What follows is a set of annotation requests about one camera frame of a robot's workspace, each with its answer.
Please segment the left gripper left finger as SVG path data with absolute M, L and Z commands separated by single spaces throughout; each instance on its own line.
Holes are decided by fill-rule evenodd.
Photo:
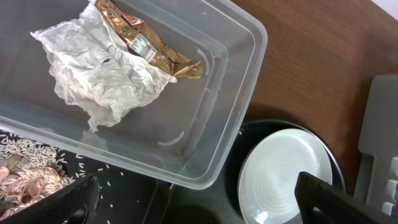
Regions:
M 99 200 L 98 178 L 90 174 L 1 220 L 1 223 L 94 223 Z

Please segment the food scraps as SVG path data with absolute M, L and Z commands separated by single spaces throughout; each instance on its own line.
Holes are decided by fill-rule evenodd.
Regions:
M 113 194 L 109 165 L 95 166 L 68 160 L 55 146 L 29 138 L 1 133 L 1 223 L 70 223 L 75 211 L 69 207 L 41 212 L 37 203 L 93 172 L 99 195 L 89 223 L 114 223 L 123 214 Z

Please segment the white tissue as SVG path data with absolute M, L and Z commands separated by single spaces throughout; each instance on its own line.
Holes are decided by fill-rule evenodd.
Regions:
M 177 79 L 131 54 L 90 1 L 79 18 L 31 32 L 42 43 L 55 93 L 88 113 L 91 132 L 112 127 Z

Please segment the white round plate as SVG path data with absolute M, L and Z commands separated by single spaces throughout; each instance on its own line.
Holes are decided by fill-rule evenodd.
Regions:
M 244 221 L 301 223 L 294 194 L 300 172 L 333 182 L 328 153 L 314 135 L 283 129 L 257 143 L 239 174 L 238 201 Z

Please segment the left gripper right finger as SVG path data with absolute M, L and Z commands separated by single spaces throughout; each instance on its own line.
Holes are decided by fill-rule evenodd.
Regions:
M 294 193 L 304 223 L 397 224 L 308 172 L 299 173 Z

